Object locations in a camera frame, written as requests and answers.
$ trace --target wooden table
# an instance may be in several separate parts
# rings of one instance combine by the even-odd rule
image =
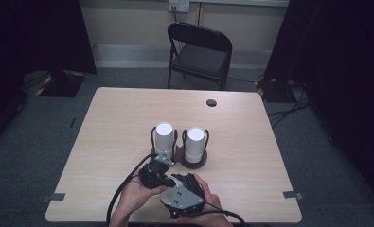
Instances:
[[[217,106],[207,106],[208,99]],[[50,202],[46,219],[104,222],[118,186],[151,152],[151,129],[160,122],[179,134],[195,126],[210,132],[206,164],[191,170],[177,163],[168,175],[197,172],[223,209],[246,222],[301,220],[296,198],[283,195],[293,189],[258,94],[129,88],[96,91],[55,191],[65,197]],[[182,146],[181,136],[177,145]],[[130,221],[175,220],[156,196]]]

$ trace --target chair backrest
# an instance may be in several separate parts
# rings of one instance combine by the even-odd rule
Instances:
[[[169,25],[167,33],[173,46],[175,40],[230,54],[233,50],[233,45],[224,34],[206,27],[178,22]]]

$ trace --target human hand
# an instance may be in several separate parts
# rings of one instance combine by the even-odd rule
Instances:
[[[122,189],[118,206],[112,214],[110,226],[126,226],[119,223],[128,222],[128,218],[133,211],[141,208],[150,197],[159,195],[167,189],[165,186],[154,189],[145,187],[137,176],[138,172],[139,169],[133,174],[131,181]]]
[[[198,174],[194,173],[193,176],[195,177],[198,184],[201,186],[201,188],[204,190],[205,194],[205,201],[216,206],[217,208],[222,209],[222,205],[220,204],[220,198],[216,194],[211,194],[209,186],[207,182],[202,180],[198,176]],[[213,206],[209,204],[205,204],[203,211],[209,211],[209,210],[216,210]],[[224,214],[220,213],[214,213],[214,214],[206,214],[197,216],[194,218],[191,217],[179,217],[177,221],[185,224],[197,224],[201,225],[203,227],[228,227],[233,226],[230,222],[228,222],[227,218]]]

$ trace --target chair seat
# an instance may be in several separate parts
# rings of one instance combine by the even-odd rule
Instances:
[[[172,69],[216,80],[221,79],[226,61],[225,52],[186,44],[174,60]]]

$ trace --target white cup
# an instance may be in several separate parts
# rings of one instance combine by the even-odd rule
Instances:
[[[187,131],[185,160],[189,163],[199,163],[205,148],[205,131],[198,127]]]
[[[174,129],[168,122],[162,122],[156,126],[154,132],[154,149],[156,153],[166,154],[172,158],[172,145],[174,144]]]

